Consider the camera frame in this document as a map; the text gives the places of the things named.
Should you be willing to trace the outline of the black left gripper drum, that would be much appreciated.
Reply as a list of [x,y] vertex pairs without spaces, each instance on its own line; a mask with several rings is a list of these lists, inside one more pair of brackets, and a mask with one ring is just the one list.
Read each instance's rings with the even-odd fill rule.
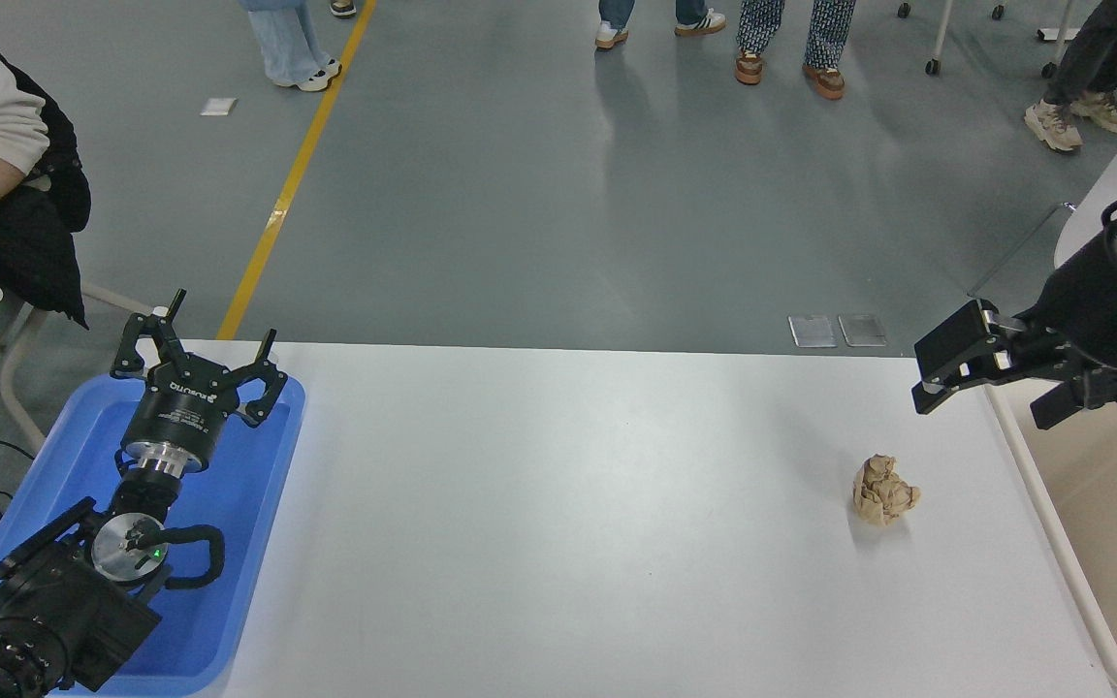
[[244,367],[227,369],[195,354],[160,354],[121,450],[141,460],[147,446],[168,443],[187,452],[187,463],[209,463],[245,381]]

